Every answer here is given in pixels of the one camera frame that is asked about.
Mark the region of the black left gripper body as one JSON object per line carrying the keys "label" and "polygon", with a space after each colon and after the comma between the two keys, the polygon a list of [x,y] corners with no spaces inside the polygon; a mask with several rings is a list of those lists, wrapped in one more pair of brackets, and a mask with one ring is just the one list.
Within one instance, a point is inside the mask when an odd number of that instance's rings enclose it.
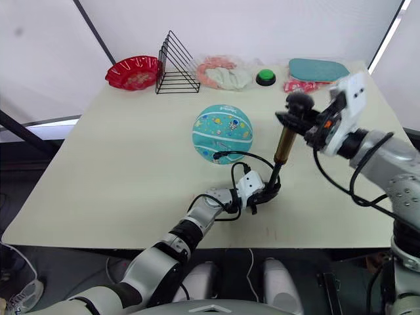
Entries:
{"label": "black left gripper body", "polygon": [[256,215],[258,212],[257,206],[269,202],[272,198],[273,190],[246,190],[244,192],[244,209],[248,209],[252,215]]}

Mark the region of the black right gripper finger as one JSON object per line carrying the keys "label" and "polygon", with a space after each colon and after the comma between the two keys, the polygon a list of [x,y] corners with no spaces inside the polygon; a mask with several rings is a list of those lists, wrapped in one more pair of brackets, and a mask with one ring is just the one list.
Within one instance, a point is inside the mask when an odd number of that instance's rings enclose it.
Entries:
{"label": "black right gripper finger", "polygon": [[286,122],[283,126],[299,135],[305,135],[311,129],[311,124],[301,122]]}
{"label": "black right gripper finger", "polygon": [[291,112],[276,112],[275,116],[280,123],[315,123],[319,114],[318,111],[309,111],[300,115]]}

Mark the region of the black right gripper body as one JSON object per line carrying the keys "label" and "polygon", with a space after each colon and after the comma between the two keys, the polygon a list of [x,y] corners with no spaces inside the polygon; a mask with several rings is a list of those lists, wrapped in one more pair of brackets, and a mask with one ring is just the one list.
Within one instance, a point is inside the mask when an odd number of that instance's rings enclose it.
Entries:
{"label": "black right gripper body", "polygon": [[312,148],[323,148],[326,138],[337,123],[340,113],[345,109],[345,94],[338,94],[331,104],[316,116],[315,124],[304,136]]}

